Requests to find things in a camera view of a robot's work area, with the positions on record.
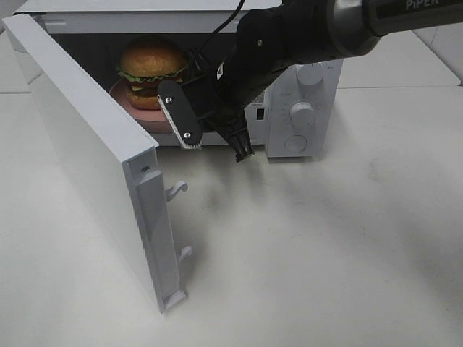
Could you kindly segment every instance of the microwave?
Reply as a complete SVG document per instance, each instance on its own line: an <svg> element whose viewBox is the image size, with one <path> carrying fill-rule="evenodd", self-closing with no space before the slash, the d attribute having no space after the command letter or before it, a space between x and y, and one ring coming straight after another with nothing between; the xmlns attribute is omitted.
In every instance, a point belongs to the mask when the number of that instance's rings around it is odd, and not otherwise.
<svg viewBox="0 0 463 347"><path fill-rule="evenodd" d="M223 58L242 15L279 4L246 1L204 54ZM190 249L175 249L168 202L188 186L165 187L156 158L157 148L179 143L173 134L145 131L109 91L131 40L155 33L184 50L197 48L235 6L225 0L29 0L4 19L69 179L161 312L186 297L178 262ZM341 66L335 60L288 68L245 109L251 143L262 145L269 158L317 156ZM216 133L203 135L203 145L225 144Z"/></svg>

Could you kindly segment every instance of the cable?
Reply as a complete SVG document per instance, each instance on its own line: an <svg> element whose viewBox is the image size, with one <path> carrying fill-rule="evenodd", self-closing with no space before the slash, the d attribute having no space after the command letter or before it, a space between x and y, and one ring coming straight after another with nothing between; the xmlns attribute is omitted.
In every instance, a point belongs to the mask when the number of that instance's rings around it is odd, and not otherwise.
<svg viewBox="0 0 463 347"><path fill-rule="evenodd" d="M202 46L195 52L195 55L193 56L192 58L192 63L190 65L190 70L188 71L188 76L190 76L190 72L192 70L192 66L195 64L195 61L197 59L197 57L199 56L199 54L201 53L201 51L208 45L208 43L222 30L224 29L228 24L230 24L230 22L238 15L239 11L241 11L241 8L243 7L243 5L245 4L245 0L240 0L239 1L239 4L238 4L238 7L233 11L233 13L231 14L231 16L225 21L223 22L222 24L220 24L210 35L209 37L206 39L206 41L204 41L204 43L202 44Z"/></svg>

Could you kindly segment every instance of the black robotic arm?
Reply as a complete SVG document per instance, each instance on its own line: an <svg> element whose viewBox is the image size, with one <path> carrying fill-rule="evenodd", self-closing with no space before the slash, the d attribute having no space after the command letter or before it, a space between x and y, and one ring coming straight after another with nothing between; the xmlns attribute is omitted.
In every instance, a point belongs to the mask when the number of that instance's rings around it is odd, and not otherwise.
<svg viewBox="0 0 463 347"><path fill-rule="evenodd" d="M183 85L162 82L159 101L183 148L216 131L238 162L254 153L245 107L287 67L362 56L388 33L455 22L463 22L463 0L288 0L253 9L223 61Z"/></svg>

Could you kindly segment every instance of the wall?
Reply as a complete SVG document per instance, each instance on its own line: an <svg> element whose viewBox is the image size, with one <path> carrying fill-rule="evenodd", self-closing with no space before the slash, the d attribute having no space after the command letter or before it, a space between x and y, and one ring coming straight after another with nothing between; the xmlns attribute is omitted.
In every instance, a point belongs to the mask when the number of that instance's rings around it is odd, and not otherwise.
<svg viewBox="0 0 463 347"><path fill-rule="evenodd" d="M463 23L419 29L415 33L463 80Z"/></svg>
<svg viewBox="0 0 463 347"><path fill-rule="evenodd" d="M0 0L0 18L11 16L12 13L25 2L25 0ZM3 22L0 20L0 33L3 30Z"/></svg>

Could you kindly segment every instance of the pink plate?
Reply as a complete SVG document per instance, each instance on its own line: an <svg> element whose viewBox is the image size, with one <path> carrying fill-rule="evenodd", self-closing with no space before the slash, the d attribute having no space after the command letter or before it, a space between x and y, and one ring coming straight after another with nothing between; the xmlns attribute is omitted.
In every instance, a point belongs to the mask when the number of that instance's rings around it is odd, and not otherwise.
<svg viewBox="0 0 463 347"><path fill-rule="evenodd" d="M127 100L127 86L123 79L120 79L109 90L113 97L127 113L134 118L147 132L170 134L172 128L161 110L140 110L135 108Z"/></svg>

